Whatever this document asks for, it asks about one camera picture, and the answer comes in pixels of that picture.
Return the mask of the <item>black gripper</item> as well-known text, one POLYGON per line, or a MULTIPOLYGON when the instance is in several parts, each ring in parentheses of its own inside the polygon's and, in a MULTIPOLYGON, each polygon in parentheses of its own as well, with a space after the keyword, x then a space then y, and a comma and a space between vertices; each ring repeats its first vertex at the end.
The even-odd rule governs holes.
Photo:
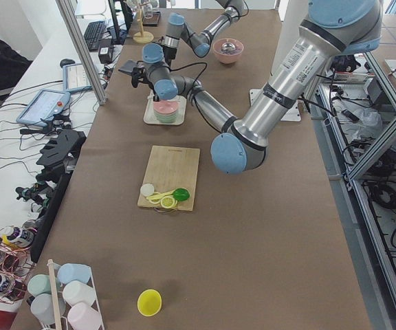
POLYGON ((131 72, 131 85, 137 88, 139 84, 148 85, 153 92, 153 102, 159 102, 160 97, 155 92, 153 83, 147 78, 146 69, 143 67, 134 67, 131 72))
POLYGON ((171 65, 172 60, 175 59, 177 53, 177 38, 164 37, 160 43, 149 44, 149 63, 154 64, 162 60, 164 55, 164 62, 171 65))

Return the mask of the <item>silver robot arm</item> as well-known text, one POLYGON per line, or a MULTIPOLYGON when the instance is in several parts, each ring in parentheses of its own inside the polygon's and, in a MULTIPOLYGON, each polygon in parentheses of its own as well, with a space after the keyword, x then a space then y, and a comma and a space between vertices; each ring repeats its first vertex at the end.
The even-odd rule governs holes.
POLYGON ((229 112, 196 78, 175 75, 170 67, 180 42, 185 42, 196 56, 204 57, 216 36, 245 12, 242 1, 222 1, 221 6, 223 13, 200 33, 182 15, 172 13, 162 43, 145 45, 141 60, 129 60, 121 70, 130 75, 133 86, 147 84, 160 100, 187 98, 218 132, 210 148, 214 165, 224 173, 238 174, 265 161, 268 135, 329 60, 379 46, 383 3, 310 1, 297 41, 243 118, 229 112))
POLYGON ((201 32, 194 31, 184 16, 175 12, 169 14, 166 33, 161 42, 164 60, 168 65, 175 60, 181 40, 195 56, 204 58, 216 36, 249 12, 247 3, 242 0, 217 0, 217 3, 224 11, 201 32))

